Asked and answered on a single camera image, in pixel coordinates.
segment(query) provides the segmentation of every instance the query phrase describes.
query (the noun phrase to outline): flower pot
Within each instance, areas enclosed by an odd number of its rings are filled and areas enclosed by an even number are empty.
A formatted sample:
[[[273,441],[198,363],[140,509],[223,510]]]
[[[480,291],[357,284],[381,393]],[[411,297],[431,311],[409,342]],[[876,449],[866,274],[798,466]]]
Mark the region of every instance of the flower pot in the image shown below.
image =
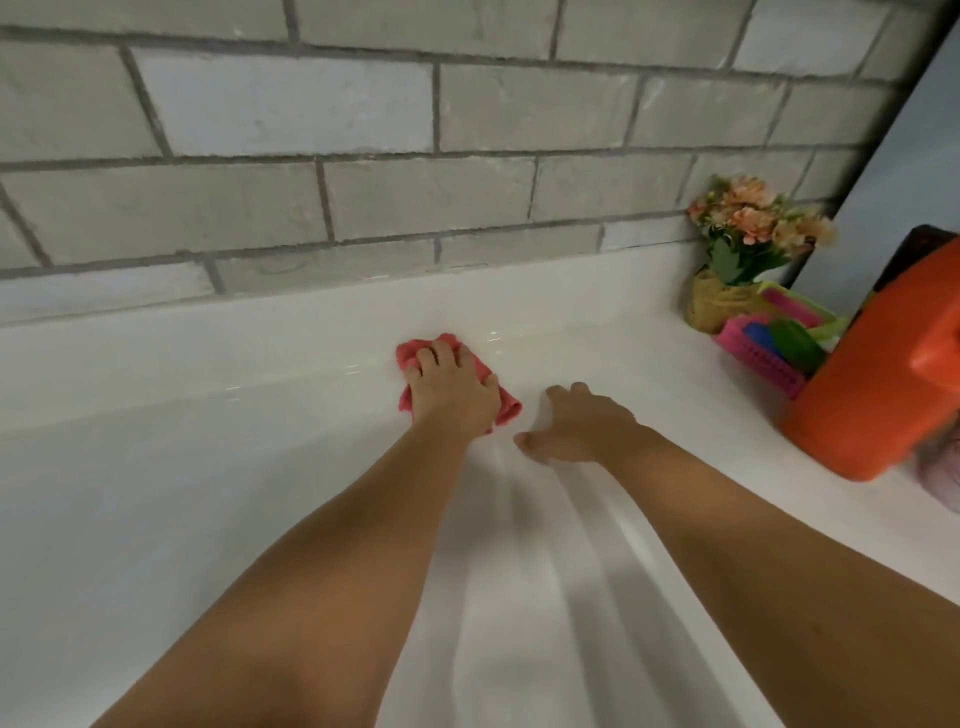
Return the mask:
[[[757,283],[724,285],[713,271],[704,268],[693,277],[684,321],[703,333],[718,334],[728,319],[753,310],[757,288]]]

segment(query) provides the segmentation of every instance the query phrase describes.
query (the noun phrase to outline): brick tile wall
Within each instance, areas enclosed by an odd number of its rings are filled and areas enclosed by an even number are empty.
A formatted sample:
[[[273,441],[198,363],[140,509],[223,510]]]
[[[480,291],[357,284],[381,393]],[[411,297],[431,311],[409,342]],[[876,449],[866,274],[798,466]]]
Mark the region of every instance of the brick tile wall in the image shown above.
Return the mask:
[[[953,17],[5,0],[0,322],[684,241],[718,173],[831,208]]]

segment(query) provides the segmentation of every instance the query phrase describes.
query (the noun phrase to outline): cleaning rag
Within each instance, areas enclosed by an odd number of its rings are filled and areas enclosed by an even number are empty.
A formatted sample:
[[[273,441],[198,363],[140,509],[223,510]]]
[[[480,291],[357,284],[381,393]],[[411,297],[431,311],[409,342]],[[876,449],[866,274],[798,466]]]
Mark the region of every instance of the cleaning rag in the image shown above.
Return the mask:
[[[460,339],[452,333],[442,333],[437,338],[449,344],[450,348],[453,349],[454,355],[456,355],[463,346]],[[427,341],[426,339],[411,339],[408,342],[400,344],[396,347],[397,366],[399,366],[402,372],[405,372],[411,364],[420,369],[417,352],[421,349],[429,349],[432,343],[433,342]],[[477,378],[479,378],[480,381],[484,381],[492,374],[490,367],[480,361],[476,355],[474,355],[473,361],[476,363]],[[523,405],[520,404],[520,401],[503,387],[500,387],[500,411],[496,414],[496,424],[505,425],[520,414],[520,410],[522,409]],[[412,410],[413,395],[410,392],[410,386],[407,385],[406,389],[403,390],[403,394],[400,395],[400,412],[411,412]]]

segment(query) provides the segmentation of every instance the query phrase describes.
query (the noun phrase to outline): white bathtub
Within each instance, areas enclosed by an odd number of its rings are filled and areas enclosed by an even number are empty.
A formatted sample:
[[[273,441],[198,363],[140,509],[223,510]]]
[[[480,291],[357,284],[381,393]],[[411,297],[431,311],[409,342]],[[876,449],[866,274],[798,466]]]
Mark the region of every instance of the white bathtub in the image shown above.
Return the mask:
[[[0,724],[89,724],[403,430],[393,344],[452,329],[526,410],[469,454],[378,725],[779,726],[616,484],[516,451],[543,387],[590,382],[954,601],[960,529],[904,473],[853,485],[783,441],[776,394],[670,311],[688,267],[664,246],[0,330]]]

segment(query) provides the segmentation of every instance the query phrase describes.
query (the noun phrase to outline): orange container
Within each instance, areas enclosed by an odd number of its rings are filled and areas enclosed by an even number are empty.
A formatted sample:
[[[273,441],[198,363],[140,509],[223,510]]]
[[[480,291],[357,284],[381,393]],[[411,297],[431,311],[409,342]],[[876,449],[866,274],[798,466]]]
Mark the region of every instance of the orange container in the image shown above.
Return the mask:
[[[780,429],[849,480],[900,462],[960,409],[960,238],[880,291]]]

